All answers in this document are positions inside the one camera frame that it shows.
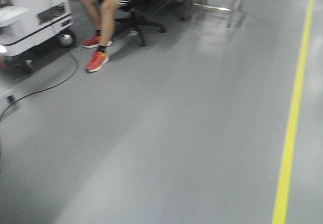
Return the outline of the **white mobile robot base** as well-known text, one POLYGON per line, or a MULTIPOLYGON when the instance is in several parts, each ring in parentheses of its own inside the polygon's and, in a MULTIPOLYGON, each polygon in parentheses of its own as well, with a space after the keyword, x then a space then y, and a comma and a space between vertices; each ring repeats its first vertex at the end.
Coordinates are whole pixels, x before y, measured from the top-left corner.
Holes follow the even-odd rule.
POLYGON ((13 60, 30 72, 29 50, 52 38, 73 47, 72 25, 69 0, 1 0, 1 69, 13 60))

